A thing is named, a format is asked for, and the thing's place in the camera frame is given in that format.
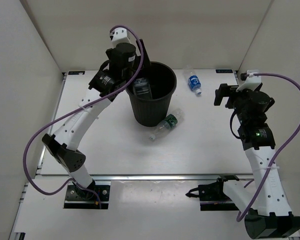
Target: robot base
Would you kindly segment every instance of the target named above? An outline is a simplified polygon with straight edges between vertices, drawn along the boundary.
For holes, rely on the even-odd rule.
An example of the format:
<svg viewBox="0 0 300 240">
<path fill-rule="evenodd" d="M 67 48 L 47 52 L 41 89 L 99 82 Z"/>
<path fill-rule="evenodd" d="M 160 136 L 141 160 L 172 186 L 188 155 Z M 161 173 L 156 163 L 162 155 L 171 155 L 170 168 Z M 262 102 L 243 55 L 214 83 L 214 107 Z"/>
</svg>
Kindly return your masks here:
<svg viewBox="0 0 300 240">
<path fill-rule="evenodd" d="M 78 189 L 73 183 L 67 186 L 63 205 L 64 209 L 100 209 L 95 195 L 90 195 L 88 198 L 85 198 L 82 197 L 80 191 L 82 190 Z M 101 209 L 108 209 L 110 185 L 95 185 L 94 191 L 100 197 Z"/>
</svg>

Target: blue bottle label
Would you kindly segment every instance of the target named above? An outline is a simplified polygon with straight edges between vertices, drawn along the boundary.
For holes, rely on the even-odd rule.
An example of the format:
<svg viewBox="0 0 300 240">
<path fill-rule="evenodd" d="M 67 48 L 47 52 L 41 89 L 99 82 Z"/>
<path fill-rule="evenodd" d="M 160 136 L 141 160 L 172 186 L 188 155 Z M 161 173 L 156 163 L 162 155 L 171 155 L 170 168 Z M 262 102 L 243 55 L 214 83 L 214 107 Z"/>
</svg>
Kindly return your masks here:
<svg viewBox="0 0 300 240">
<path fill-rule="evenodd" d="M 198 86 L 199 88 L 201 88 L 201 83 L 200 83 L 197 75 L 192 75 L 191 77 L 189 77 L 188 84 L 189 84 L 189 87 L 191 88 L 191 90 L 193 90 L 195 86 Z"/>
</svg>

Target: black trash can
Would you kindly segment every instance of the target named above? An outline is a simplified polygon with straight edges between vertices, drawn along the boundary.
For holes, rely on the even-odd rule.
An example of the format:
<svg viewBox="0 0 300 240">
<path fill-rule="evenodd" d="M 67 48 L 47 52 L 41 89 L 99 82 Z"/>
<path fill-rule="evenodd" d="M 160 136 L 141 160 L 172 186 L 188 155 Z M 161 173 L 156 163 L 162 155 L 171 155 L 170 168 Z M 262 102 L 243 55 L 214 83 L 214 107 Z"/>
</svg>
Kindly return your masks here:
<svg viewBox="0 0 300 240">
<path fill-rule="evenodd" d="M 151 87 L 152 99 L 142 99 L 134 95 L 133 83 L 126 89 L 132 110 L 138 123 L 146 127 L 155 127 L 166 116 L 171 96 L 177 87 L 177 78 L 172 69 L 160 62 L 151 62 L 137 76 L 147 78 Z"/>
</svg>

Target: white enclosure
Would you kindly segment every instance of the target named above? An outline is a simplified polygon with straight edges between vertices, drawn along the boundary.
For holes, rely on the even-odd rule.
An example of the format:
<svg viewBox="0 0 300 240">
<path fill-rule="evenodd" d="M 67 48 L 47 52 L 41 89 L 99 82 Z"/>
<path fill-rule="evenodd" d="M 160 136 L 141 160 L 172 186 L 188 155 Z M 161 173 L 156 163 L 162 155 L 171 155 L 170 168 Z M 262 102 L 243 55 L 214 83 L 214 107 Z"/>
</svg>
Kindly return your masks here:
<svg viewBox="0 0 300 240">
<path fill-rule="evenodd" d="M 238 70 L 271 0 L 24 0 L 63 72 L 94 70 L 108 31 L 125 24 L 151 60 L 182 69 Z"/>
<path fill-rule="evenodd" d="M 0 240 L 10 235 L 26 181 L 23 149 L 52 118 L 61 83 L 61 71 L 21 3 L 0 0 Z M 38 144 L 29 152 L 31 175 L 41 149 Z"/>
</svg>

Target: plastic water bottle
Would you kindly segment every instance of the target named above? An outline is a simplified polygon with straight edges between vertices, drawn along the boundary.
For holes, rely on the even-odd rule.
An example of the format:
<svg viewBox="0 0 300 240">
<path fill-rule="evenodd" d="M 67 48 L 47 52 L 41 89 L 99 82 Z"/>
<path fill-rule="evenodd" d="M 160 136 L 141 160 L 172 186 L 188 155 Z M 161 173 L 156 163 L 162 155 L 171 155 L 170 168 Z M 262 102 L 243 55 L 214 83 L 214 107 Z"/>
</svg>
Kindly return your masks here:
<svg viewBox="0 0 300 240">
<path fill-rule="evenodd" d="M 166 136 L 171 129 L 182 122 L 184 117 L 185 113 L 180 108 L 174 110 L 155 127 L 149 138 L 154 141 L 157 138 Z"/>
<path fill-rule="evenodd" d="M 195 70 L 188 65 L 183 69 L 183 75 L 190 87 L 190 89 L 195 92 L 196 95 L 201 94 L 201 83 L 198 76 L 195 73 Z"/>
</svg>

